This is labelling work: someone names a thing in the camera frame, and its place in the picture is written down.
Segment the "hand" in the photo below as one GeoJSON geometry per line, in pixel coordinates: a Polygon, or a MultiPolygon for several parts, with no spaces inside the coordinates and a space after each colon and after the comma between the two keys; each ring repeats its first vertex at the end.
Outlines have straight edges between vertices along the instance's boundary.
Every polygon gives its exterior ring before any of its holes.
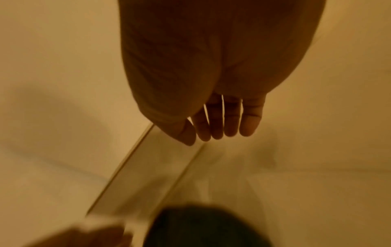
{"type": "Polygon", "coordinates": [[[111,226],[91,232],[70,229],[28,247],[129,247],[131,242],[123,226],[111,226]]]}
{"type": "Polygon", "coordinates": [[[252,135],[267,93],[310,46],[324,4],[119,0],[123,62],[140,111],[187,145],[196,133],[203,141],[238,129],[252,135]]]}

